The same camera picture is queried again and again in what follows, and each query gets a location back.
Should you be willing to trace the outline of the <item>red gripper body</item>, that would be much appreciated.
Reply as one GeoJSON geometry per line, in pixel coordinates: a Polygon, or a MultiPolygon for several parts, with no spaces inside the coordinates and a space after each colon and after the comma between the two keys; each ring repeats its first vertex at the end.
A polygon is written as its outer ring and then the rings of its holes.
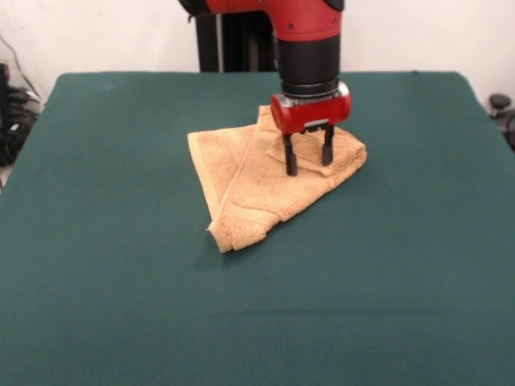
{"type": "Polygon", "coordinates": [[[345,121],[351,106],[352,98],[349,94],[322,100],[301,100],[297,105],[282,94],[274,94],[270,100],[274,122],[283,135],[303,133],[310,128],[345,121]]]}

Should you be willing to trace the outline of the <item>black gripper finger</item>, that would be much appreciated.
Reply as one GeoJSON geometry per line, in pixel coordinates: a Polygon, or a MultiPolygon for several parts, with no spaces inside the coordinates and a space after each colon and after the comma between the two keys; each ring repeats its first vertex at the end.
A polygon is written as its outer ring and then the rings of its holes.
{"type": "Polygon", "coordinates": [[[322,164],[329,166],[333,161],[333,137],[335,127],[333,125],[326,125],[324,127],[324,143],[322,147],[322,164]]]}
{"type": "Polygon", "coordinates": [[[285,152],[286,174],[289,176],[296,176],[298,173],[297,158],[293,149],[291,135],[283,135],[282,141],[285,152]]]}

